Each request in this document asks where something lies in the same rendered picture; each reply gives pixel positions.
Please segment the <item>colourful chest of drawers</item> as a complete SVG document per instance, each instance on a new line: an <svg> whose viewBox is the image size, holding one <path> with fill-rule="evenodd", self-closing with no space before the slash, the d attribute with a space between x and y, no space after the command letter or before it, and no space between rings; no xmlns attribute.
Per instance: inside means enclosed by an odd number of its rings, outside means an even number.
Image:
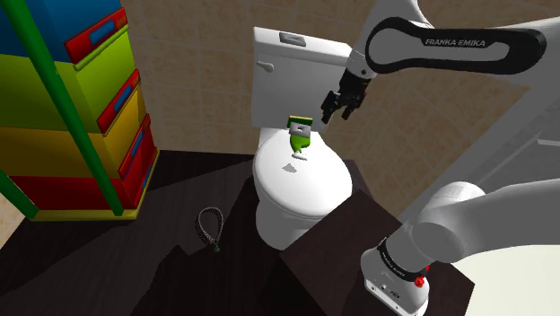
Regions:
<svg viewBox="0 0 560 316"><path fill-rule="evenodd" d="M36 221L133 220L159 151L120 0L0 0L0 194Z"/></svg>

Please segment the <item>white toilet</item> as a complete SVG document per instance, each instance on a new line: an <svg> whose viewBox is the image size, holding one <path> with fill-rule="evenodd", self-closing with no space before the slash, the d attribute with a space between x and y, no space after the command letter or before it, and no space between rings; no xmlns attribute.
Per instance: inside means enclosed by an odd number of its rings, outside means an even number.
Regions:
<svg viewBox="0 0 560 316"><path fill-rule="evenodd" d="M338 87L350 47L287 31L252 30L251 123L259 130L253 160L258 193L256 226L270 247L283 250L352 194L346 164L322 139L321 103ZM311 144L292 157L288 118L313 118ZM296 173L283 170L290 163Z"/></svg>

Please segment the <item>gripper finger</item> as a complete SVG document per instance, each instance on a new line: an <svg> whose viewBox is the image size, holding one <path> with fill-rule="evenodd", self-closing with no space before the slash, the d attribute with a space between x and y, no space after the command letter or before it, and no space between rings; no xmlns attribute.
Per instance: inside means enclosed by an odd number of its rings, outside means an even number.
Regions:
<svg viewBox="0 0 560 316"><path fill-rule="evenodd" d="M343 107L344 107L344 110L343 110L343 113L342 113L341 117L344 120L348 120L350 118L351 114L353 113L353 111L360 108L360 102L359 101L346 101L343 104Z"/></svg>
<svg viewBox="0 0 560 316"><path fill-rule="evenodd" d="M329 91L328 95L326 96L325 100L322 102L320 108L322 110L322 117L321 121L324 124L328 124L333 113L337 111L340 106L338 104L339 93Z"/></svg>

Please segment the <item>green figure with grey box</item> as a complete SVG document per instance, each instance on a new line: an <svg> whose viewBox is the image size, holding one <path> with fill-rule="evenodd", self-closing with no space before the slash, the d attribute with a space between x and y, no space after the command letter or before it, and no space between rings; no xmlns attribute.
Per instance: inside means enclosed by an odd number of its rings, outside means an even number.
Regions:
<svg viewBox="0 0 560 316"><path fill-rule="evenodd" d="M291 115L287 121L289 128L290 146L293 150L292 157L300 160L307 160L302 152L303 148L311 144L311 126L313 118Z"/></svg>

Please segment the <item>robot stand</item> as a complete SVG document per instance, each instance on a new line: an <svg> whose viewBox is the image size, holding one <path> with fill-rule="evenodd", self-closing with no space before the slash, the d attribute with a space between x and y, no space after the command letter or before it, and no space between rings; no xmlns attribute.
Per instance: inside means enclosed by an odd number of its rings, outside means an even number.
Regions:
<svg viewBox="0 0 560 316"><path fill-rule="evenodd" d="M401 223L357 190L281 252L296 282L274 295L285 316L398 316L364 286L362 254Z"/></svg>

